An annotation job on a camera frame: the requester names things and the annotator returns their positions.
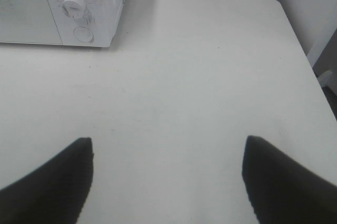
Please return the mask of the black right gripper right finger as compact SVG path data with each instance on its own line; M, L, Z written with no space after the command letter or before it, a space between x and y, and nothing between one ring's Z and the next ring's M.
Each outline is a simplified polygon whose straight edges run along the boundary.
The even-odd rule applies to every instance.
M259 223L336 223L336 186L262 137L246 139L242 178Z

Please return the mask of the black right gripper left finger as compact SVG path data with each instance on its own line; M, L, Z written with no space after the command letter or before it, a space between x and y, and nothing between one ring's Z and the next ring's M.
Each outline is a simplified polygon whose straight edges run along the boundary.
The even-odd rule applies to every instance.
M91 138L79 138L1 189L1 223L77 223L94 173Z

